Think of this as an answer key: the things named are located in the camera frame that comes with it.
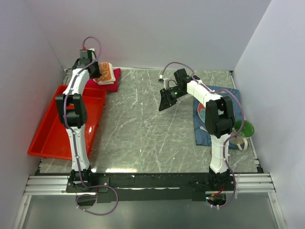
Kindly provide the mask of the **crimson red garment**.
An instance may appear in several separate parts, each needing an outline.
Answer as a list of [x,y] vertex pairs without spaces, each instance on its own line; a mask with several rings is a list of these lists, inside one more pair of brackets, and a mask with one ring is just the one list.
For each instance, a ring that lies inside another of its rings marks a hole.
[[102,75],[99,78],[89,79],[85,88],[97,88],[108,92],[117,92],[119,89],[118,81],[120,76],[120,68],[102,71]]

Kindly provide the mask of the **orange white patterned cloth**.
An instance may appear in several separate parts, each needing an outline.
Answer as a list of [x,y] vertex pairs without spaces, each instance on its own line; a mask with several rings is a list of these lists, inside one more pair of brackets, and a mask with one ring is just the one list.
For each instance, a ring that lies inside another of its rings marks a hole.
[[99,78],[94,78],[94,82],[96,82],[98,85],[109,85],[114,84],[116,82],[114,70],[111,63],[101,62],[99,63],[99,69],[101,75]]

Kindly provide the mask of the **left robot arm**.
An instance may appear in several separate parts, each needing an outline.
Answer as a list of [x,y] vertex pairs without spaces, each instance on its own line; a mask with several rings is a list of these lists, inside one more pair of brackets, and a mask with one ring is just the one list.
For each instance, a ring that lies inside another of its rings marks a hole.
[[67,88],[55,97],[59,120],[64,125],[70,142],[72,166],[68,184],[79,187],[84,192],[94,188],[94,179],[85,144],[88,113],[82,94],[88,80],[99,73],[95,50],[82,48],[80,58],[72,68]]

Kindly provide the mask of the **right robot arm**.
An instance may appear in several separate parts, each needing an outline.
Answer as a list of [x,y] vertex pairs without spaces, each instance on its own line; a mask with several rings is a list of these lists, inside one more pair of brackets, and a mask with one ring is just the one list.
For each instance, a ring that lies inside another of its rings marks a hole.
[[170,87],[170,79],[159,75],[158,82],[164,88],[160,90],[159,111],[175,105],[177,99],[191,95],[205,107],[205,130],[211,136],[212,160],[210,169],[215,173],[208,179],[209,187],[219,190],[225,185],[220,174],[228,170],[228,138],[235,125],[233,102],[229,96],[221,96],[206,86],[197,76],[189,76],[185,69],[174,72],[175,86]]

